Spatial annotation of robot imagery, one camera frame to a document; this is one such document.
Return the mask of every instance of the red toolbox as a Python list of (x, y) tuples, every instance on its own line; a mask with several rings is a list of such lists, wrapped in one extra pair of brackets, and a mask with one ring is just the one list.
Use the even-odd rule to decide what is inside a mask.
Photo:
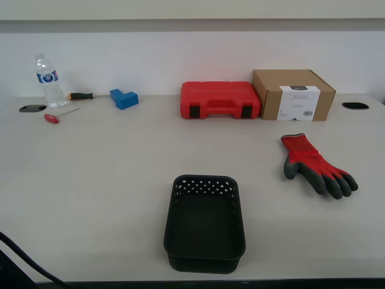
[(204, 119), (209, 114), (231, 114), (236, 119), (255, 119), (260, 100), (246, 81), (189, 81), (182, 85), (180, 115), (185, 119)]

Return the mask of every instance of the blue plastic piece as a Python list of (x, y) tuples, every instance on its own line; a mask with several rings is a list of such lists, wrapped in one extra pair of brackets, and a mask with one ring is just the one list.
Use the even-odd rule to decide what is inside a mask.
[(139, 103), (138, 95), (134, 92), (122, 93), (119, 89), (110, 90), (111, 99), (115, 102), (116, 107), (125, 110)]

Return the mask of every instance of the water bottle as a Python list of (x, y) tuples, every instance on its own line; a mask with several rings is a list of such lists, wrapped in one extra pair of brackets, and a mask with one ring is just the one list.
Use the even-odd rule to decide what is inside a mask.
[(44, 54), (35, 55), (36, 74), (44, 89), (48, 106), (52, 108), (62, 107), (67, 104), (67, 98), (59, 86), (59, 78), (55, 68)]

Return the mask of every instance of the black basket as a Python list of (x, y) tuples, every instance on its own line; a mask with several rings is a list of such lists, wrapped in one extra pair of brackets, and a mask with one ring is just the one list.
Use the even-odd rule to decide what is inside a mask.
[(226, 176), (176, 178), (164, 235), (172, 268), (229, 274), (245, 248), (236, 181)]

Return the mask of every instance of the red glove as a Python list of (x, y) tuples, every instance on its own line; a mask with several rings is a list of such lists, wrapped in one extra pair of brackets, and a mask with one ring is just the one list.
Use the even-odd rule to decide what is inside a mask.
[(289, 150), (283, 167), (288, 179), (301, 173), (318, 194), (327, 190), (335, 199), (348, 197), (359, 188), (351, 175), (324, 160), (304, 134), (284, 135), (281, 141)]

